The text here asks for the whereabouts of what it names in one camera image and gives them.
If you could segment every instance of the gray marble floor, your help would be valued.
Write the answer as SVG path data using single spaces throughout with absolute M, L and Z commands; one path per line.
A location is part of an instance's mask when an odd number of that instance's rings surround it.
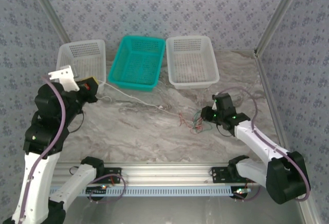
M 177 90 L 168 80 L 167 60 L 163 59 L 159 83 L 152 92 L 123 90 L 147 103 L 179 112 L 191 120 L 206 105 L 212 105 L 212 94 L 231 86 L 243 86 L 256 98 L 260 113 L 256 125 L 273 141 L 277 135 L 254 59 L 246 54 L 230 51 L 216 52 L 220 81 L 208 89 Z M 114 55 L 108 55 L 107 72 Z M 252 100 L 244 93 L 229 92 L 238 111 L 252 117 Z M 79 131 L 70 134 L 61 153 L 61 161 L 79 161 L 94 156 L 106 162 L 227 162 L 229 159 L 256 155 L 234 137 L 223 137 L 213 129 L 198 135 L 182 125 L 178 116 L 155 107 L 145 106 L 106 86 L 99 95 L 110 96 L 84 107 L 85 120 Z M 70 129 L 79 126 L 76 117 Z

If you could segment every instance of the plastic basket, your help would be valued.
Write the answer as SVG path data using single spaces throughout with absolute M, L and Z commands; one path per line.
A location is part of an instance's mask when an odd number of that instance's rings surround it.
M 176 36 L 166 45 L 169 82 L 176 89 L 208 88 L 220 80 L 209 37 Z
M 70 65 L 75 80 L 95 77 L 106 82 L 105 42 L 103 40 L 88 40 L 66 43 L 60 47 L 56 70 Z M 98 92 L 104 89 L 104 83 L 99 83 Z
M 163 39 L 125 36 L 108 80 L 120 88 L 152 91 L 158 83 L 165 47 Z

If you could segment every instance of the patterned wall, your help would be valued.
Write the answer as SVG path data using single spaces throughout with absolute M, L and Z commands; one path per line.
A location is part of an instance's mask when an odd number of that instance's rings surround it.
M 329 223 L 329 0 L 294 0 L 262 55 L 291 146 Z
M 0 2 L 0 222 L 21 191 L 23 136 L 35 112 L 40 75 L 54 70 L 60 40 L 37 0 Z
M 214 49 L 253 49 L 279 0 L 50 0 L 72 41 L 207 35 Z

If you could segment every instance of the teal plastic basket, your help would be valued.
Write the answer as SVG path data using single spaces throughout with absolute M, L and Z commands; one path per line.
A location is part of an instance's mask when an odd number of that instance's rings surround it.
M 152 91 L 157 85 L 166 42 L 159 38 L 125 36 L 108 81 L 120 88 Z

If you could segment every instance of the white plastic basket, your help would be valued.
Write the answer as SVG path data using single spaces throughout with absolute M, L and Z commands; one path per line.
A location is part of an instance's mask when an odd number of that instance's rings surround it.
M 208 88 L 220 80 L 209 37 L 176 36 L 166 47 L 169 82 L 176 89 Z
M 106 82 L 106 57 L 104 40 L 87 40 L 66 43 L 60 47 L 56 70 L 62 66 L 70 65 L 75 75 L 75 80 L 95 77 Z M 98 92 L 104 88 L 99 83 Z

